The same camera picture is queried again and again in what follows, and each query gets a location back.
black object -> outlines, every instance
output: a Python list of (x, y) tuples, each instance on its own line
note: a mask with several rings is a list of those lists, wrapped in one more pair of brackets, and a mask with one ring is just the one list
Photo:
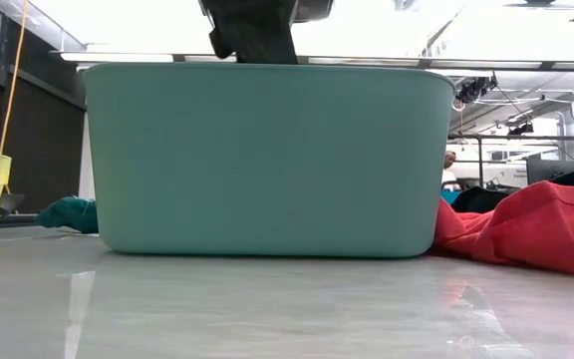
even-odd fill
[[(574, 171), (550, 181), (561, 185), (574, 185)], [(477, 186), (460, 193), (451, 204), (451, 208), (458, 213), (486, 213), (494, 210), (501, 200), (518, 190), (519, 188), (496, 191)]]
[(497, 78), (495, 74), (491, 77), (478, 77), (475, 80), (462, 85), (459, 93), (455, 96), (456, 99), (465, 104), (477, 101), (480, 97), (486, 95), (488, 91), (497, 87)]
[(519, 188), (513, 190), (489, 190), (475, 186), (460, 193), (450, 207), (458, 213), (487, 213), (494, 210), (501, 200), (518, 190)]
[(6, 216), (0, 215), (0, 228), (19, 227), (19, 226), (35, 226), (35, 218), (37, 214), (10, 214)]
[(528, 184), (542, 180), (553, 180), (574, 171), (574, 162), (526, 159)]
[(13, 193), (7, 194), (3, 193), (0, 196), (0, 215), (6, 216), (12, 214), (19, 204), (21, 204), (26, 197), (23, 194)]
[(493, 180), (488, 181), (486, 183), (486, 189), (488, 190), (497, 190), (497, 191), (517, 191), (520, 190), (520, 187), (516, 187), (513, 185), (506, 185), (502, 183), (495, 183)]
[(526, 0), (526, 3), (530, 5), (550, 5), (554, 2), (555, 0)]
[(533, 134), (535, 131), (533, 129), (533, 124), (526, 123), (522, 126), (518, 126), (514, 129), (508, 130), (509, 136), (521, 136), (523, 134)]
[(298, 64), (291, 36), (293, 22), (329, 16), (333, 0), (200, 0), (214, 29), (214, 54), (236, 53), (239, 63)]

ceiling light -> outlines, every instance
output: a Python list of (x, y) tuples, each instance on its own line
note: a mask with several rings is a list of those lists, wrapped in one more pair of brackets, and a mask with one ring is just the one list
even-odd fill
[(434, 74), (439, 74), (449, 77), (491, 77), (492, 71), (483, 70), (457, 70), (457, 69), (443, 69), (443, 70), (427, 70)]
[(333, 58), (333, 57), (309, 58), (309, 63), (313, 65), (416, 67), (419, 62), (420, 60), (417, 59), (369, 59), (369, 58)]
[(169, 54), (120, 54), (120, 53), (61, 53), (66, 61), (79, 63), (127, 62), (127, 63), (163, 63), (173, 62)]
[(520, 113), (520, 114), (517, 114), (517, 115), (514, 115), (514, 116), (509, 117), (507, 122), (510, 122), (511, 120), (517, 120), (517, 119), (521, 118), (522, 116), (526, 116), (526, 115), (529, 115), (529, 114), (532, 114), (532, 113), (533, 113), (533, 110), (524, 111), (524, 112), (522, 112), (522, 113)]
[(476, 61), (476, 60), (433, 60), (432, 67), (453, 69), (537, 69), (539, 61)]
[(236, 62), (235, 56), (230, 56), (226, 59), (219, 59), (216, 56), (209, 55), (185, 55), (187, 62)]

dark wooden wall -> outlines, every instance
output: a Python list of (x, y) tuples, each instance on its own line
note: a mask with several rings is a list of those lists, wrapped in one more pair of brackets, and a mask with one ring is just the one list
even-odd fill
[[(20, 26), (0, 13), (0, 141), (12, 82)], [(85, 101), (76, 65), (51, 54), (50, 45), (27, 31), (4, 153), (10, 187), (26, 195), (21, 212), (77, 194)]]

ceiling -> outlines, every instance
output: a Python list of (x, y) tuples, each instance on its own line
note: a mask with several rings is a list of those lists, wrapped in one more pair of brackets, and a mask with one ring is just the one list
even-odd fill
[[(570, 3), (558, 0), (555, 4)], [(574, 60), (574, 8), (511, 7), (524, 0), (469, 2), (439, 37), (437, 57)]]
[[(497, 72), (496, 76), (499, 87), (515, 103), (530, 101), (542, 95), (550, 100), (564, 102), (574, 100), (574, 94), (571, 93), (574, 92), (574, 73)], [(483, 100), (491, 102), (496, 100), (506, 104), (508, 101), (504, 94), (497, 90), (491, 91), (483, 97)], [(516, 106), (521, 112), (532, 110), (528, 116), (533, 118), (570, 109), (567, 103), (551, 101), (531, 101)], [(451, 112), (450, 131), (488, 134), (490, 130), (495, 129), (497, 123), (504, 124), (519, 114), (519, 111), (512, 105), (468, 104), (461, 116), (457, 111)]]
[[(17, 3), (23, 0), (0, 0)], [(82, 43), (98, 51), (208, 54), (211, 24), (198, 0), (30, 0)], [(420, 51), (432, 29), (466, 0), (334, 0), (328, 19), (293, 26), (299, 55), (400, 57)]]

teal cloth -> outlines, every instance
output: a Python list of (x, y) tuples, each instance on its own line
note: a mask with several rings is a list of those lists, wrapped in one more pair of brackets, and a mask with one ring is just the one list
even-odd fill
[(459, 191), (443, 190), (440, 195), (444, 200), (446, 200), (446, 203), (453, 204), (459, 194)]
[(77, 197), (65, 197), (50, 204), (35, 218), (46, 228), (69, 227), (83, 234), (99, 233), (97, 203)]

